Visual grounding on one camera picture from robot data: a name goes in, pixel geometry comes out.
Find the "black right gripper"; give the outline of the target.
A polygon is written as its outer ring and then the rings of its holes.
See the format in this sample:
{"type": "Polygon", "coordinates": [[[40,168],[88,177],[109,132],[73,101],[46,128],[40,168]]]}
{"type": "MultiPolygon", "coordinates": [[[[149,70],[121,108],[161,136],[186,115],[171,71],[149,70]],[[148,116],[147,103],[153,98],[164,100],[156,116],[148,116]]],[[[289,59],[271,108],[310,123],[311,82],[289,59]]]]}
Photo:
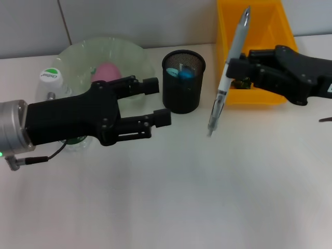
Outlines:
{"type": "Polygon", "coordinates": [[[331,99],[331,60],[305,56],[282,45],[231,59],[226,76],[234,89],[263,89],[295,105],[307,105],[309,97],[331,99]]]}

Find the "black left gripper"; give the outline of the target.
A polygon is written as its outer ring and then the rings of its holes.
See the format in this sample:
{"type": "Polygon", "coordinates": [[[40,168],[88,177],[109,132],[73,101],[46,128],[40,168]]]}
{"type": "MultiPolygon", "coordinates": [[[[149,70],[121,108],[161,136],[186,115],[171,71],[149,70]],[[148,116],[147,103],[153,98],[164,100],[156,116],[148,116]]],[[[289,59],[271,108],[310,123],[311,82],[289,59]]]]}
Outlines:
{"type": "Polygon", "coordinates": [[[156,77],[139,82],[132,75],[93,83],[81,95],[30,104],[25,129],[35,146],[80,136],[93,136],[103,146],[149,139],[153,126],[160,128],[172,124],[171,111],[164,108],[148,115],[120,118],[117,99],[155,93],[159,93],[156,77]]]}

